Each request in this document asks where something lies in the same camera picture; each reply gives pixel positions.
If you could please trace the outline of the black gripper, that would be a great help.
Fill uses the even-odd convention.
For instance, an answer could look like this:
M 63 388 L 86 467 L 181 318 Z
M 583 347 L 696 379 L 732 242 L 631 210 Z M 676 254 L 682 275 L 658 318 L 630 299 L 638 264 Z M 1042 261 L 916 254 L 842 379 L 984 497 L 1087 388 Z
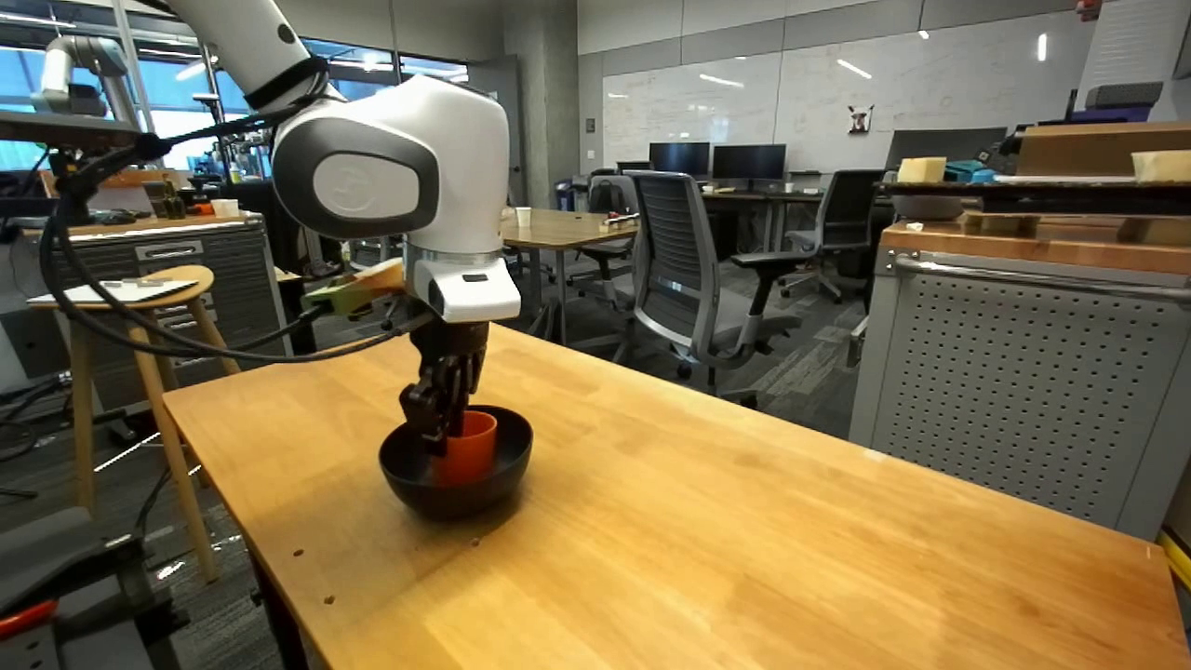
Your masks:
M 426 449 L 444 454 L 445 440 L 460 433 L 460 405 L 481 384 L 488 326 L 433 318 L 418 326 L 409 343 L 422 366 L 418 384 L 409 384 L 397 403 Z

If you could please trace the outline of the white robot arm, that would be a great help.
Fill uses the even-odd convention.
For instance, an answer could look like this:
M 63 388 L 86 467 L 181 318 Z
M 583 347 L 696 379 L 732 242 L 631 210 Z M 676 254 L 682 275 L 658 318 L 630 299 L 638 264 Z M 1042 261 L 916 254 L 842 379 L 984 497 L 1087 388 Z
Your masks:
M 162 0 L 275 114 L 275 202 L 323 237 L 402 237 L 418 311 L 422 377 L 397 394 L 429 454 L 460 433 L 488 322 L 520 311 L 497 215 L 510 178 L 510 119 L 483 94 L 413 73 L 342 96 L 275 0 Z

